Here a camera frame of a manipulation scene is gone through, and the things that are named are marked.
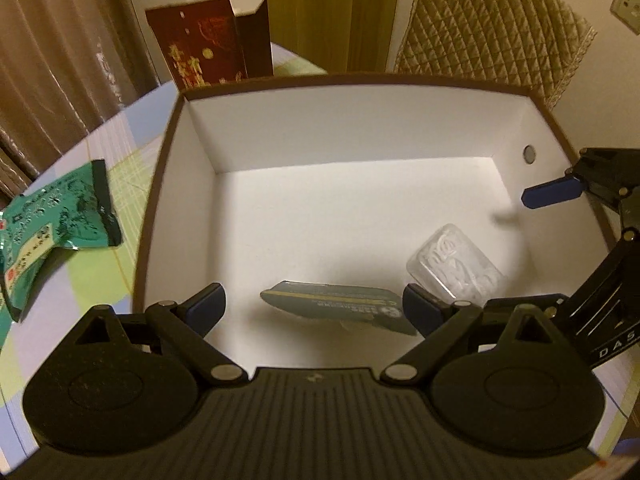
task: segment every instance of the chair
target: chair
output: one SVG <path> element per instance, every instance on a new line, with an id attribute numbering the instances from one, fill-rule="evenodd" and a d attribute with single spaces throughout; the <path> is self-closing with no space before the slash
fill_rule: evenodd
<path id="1" fill-rule="evenodd" d="M 528 86 L 551 110 L 595 35 L 562 0 L 414 0 L 394 71 Z"/>

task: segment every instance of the tablecloth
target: tablecloth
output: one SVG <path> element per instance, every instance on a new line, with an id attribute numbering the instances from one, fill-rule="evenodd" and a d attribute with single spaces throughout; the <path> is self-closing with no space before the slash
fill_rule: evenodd
<path id="1" fill-rule="evenodd" d="M 276 76 L 325 73 L 275 44 L 272 54 Z M 57 261 L 47 266 L 48 275 L 27 316 L 11 326 L 0 352 L 0 472 L 16 467 L 37 449 L 22 412 L 22 392 L 44 359 L 94 304 L 111 304 L 118 314 L 131 310 L 146 200 L 177 97 L 173 82 L 145 95 L 63 155 L 27 191 L 89 160 L 104 158 L 124 243 L 55 256 Z"/>

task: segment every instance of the electrical outlet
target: electrical outlet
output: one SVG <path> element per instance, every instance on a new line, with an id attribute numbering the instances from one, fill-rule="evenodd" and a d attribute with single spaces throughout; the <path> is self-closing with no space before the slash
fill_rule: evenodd
<path id="1" fill-rule="evenodd" d="M 640 34 L 640 0 L 613 0 L 611 12 L 636 34 Z"/>

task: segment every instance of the plaid tablecloth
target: plaid tablecloth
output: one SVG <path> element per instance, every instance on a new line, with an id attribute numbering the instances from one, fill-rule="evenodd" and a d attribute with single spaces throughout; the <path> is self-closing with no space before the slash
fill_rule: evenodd
<path id="1" fill-rule="evenodd" d="M 277 76 L 324 73 L 273 45 Z M 20 324 L 13 324 L 0 352 L 0 472 L 19 465 L 37 445 L 22 412 L 29 378 L 80 317 L 94 304 L 129 313 L 146 199 L 175 100 L 173 83 L 144 96 L 60 158 L 33 186 L 38 189 L 93 158 L 106 160 L 114 208 L 124 234 L 117 248 L 78 251 L 58 265 Z M 607 389 L 607 410 L 593 448 L 608 453 L 638 396 L 640 350 L 636 347 L 596 371 Z"/>

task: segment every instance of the white cardboard box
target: white cardboard box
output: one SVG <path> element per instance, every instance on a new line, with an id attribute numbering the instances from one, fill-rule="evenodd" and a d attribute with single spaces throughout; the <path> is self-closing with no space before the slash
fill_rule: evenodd
<path id="1" fill-rule="evenodd" d="M 607 246 L 585 198 L 535 211 L 520 203 L 524 188 L 561 176 L 575 156 L 523 93 L 392 74 L 188 92 L 156 171 L 137 296 L 181 301 L 222 283 L 226 314 L 207 338 L 251 374 L 260 365 L 379 372 L 414 346 L 420 336 L 297 319 L 259 293 L 293 280 L 401 294 L 407 259 L 449 222 L 510 280 L 508 295 L 572 294 Z"/>

